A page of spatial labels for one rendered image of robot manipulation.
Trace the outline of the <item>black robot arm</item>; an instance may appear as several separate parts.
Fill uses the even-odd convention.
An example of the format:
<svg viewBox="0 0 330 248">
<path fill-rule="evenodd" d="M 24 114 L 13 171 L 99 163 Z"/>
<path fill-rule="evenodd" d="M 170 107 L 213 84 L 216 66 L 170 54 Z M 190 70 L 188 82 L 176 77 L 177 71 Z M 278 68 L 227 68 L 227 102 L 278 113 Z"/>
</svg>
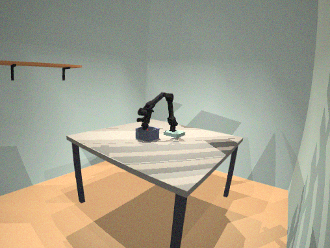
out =
<svg viewBox="0 0 330 248">
<path fill-rule="evenodd" d="M 176 131 L 175 127 L 178 126 L 178 123 L 176 122 L 176 118 L 173 115 L 173 94 L 172 93 L 161 92 L 153 100 L 148 101 L 143 108 L 138 109 L 137 113 L 139 116 L 151 117 L 152 112 L 154 112 L 153 108 L 155 107 L 156 103 L 159 102 L 163 97 L 165 97 L 168 102 L 169 117 L 167 119 L 168 119 L 168 123 L 170 125 L 169 131 L 175 132 Z M 143 123 L 144 117 L 137 118 L 136 120 L 137 120 L 137 122 Z"/>
</svg>

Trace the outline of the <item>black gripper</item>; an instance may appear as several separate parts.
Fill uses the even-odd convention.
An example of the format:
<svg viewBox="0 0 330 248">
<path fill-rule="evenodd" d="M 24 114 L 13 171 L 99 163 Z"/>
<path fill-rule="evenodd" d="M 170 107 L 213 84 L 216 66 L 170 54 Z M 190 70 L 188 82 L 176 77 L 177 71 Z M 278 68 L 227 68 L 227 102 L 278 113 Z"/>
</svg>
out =
<svg viewBox="0 0 330 248">
<path fill-rule="evenodd" d="M 149 126 L 148 124 L 150 122 L 150 118 L 151 117 L 144 116 L 144 121 L 141 124 L 141 127 L 143 127 L 143 130 L 146 130 L 148 128 L 148 126 Z"/>
</svg>

